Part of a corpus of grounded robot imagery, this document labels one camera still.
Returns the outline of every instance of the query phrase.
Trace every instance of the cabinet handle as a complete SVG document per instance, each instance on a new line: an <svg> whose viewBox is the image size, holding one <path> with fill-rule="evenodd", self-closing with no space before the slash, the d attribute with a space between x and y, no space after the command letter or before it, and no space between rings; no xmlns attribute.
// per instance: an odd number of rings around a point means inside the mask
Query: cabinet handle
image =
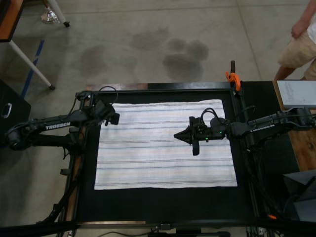
<svg viewBox="0 0 316 237"><path fill-rule="evenodd" d="M1 118L8 118L10 116L11 113L11 109L12 109L12 104L11 103L7 103L4 105L2 112L1 112Z"/></svg>

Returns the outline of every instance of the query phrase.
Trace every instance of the khaki shorts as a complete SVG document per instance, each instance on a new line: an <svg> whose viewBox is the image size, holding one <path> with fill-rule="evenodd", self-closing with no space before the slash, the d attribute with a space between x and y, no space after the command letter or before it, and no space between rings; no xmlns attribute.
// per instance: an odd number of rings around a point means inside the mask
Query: khaki shorts
<svg viewBox="0 0 316 237"><path fill-rule="evenodd" d="M300 68L311 62L305 72L307 80L316 80L316 44L304 31L298 39L292 39L278 59L278 63L286 68Z"/></svg>

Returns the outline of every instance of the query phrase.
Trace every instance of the orange clamp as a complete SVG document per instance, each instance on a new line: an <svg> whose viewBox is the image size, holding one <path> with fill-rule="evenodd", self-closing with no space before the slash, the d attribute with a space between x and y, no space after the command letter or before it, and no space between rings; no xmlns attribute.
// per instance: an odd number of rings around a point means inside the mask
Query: orange clamp
<svg viewBox="0 0 316 237"><path fill-rule="evenodd" d="M241 84L240 84L239 76L236 74L235 61L231 61L231 74L226 72L226 78L228 82L235 82L236 91L240 91Z"/></svg>
<svg viewBox="0 0 316 237"><path fill-rule="evenodd" d="M226 72L226 78L227 78L228 82L235 82L235 84L236 84L236 91L240 91L241 84L240 84L239 76L236 73L231 73L229 75L229 73Z"/></svg>

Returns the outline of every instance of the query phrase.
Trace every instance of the black cabinet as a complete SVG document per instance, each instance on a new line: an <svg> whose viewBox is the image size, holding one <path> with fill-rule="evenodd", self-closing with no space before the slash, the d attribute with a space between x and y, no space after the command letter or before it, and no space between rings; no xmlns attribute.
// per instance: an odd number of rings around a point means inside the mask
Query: black cabinet
<svg viewBox="0 0 316 237"><path fill-rule="evenodd" d="M0 80L0 136L29 119L31 105Z"/></svg>

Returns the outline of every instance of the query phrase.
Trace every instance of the person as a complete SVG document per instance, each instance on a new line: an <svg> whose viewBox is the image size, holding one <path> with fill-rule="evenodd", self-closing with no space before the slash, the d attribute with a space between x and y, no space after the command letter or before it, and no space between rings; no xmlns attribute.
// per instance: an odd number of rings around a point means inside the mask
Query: person
<svg viewBox="0 0 316 237"><path fill-rule="evenodd" d="M275 80L284 80L295 69L311 62L301 80L316 80L316 0L310 0L302 17L292 27L293 39L278 59Z"/></svg>

